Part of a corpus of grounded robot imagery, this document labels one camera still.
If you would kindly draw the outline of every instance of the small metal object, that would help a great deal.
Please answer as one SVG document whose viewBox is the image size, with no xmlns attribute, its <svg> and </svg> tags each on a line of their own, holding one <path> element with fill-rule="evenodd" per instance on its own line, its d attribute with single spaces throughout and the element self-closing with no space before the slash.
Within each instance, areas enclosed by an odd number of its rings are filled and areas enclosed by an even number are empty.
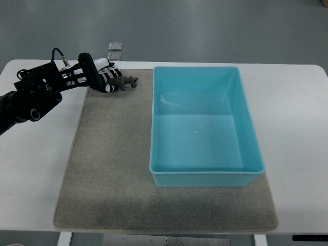
<svg viewBox="0 0 328 246">
<path fill-rule="evenodd" d="M 122 43 L 110 43 L 108 49 L 109 50 L 121 50 L 122 49 Z"/>
<path fill-rule="evenodd" d="M 121 53 L 115 52 L 109 52 L 108 53 L 108 60 L 121 60 Z"/>
</svg>

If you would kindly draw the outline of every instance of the plastic storage container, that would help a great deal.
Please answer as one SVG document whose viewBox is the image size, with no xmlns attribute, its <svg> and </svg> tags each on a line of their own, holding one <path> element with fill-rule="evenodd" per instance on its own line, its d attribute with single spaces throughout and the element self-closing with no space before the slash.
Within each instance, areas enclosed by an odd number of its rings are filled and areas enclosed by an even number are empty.
<svg viewBox="0 0 328 246">
<path fill-rule="evenodd" d="M 264 171 L 238 68 L 154 68 L 150 172 L 157 186 L 246 186 Z"/>
</svg>

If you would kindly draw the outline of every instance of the black cable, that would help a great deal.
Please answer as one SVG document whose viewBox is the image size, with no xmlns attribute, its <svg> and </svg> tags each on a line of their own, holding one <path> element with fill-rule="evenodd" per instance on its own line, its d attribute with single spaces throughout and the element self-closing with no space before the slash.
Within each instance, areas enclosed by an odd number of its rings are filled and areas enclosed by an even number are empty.
<svg viewBox="0 0 328 246">
<path fill-rule="evenodd" d="M 53 48 L 52 55 L 51 55 L 51 61 L 52 62 L 55 60 L 55 51 L 58 51 L 62 57 L 64 56 L 64 54 L 60 51 L 59 48 Z"/>
</svg>

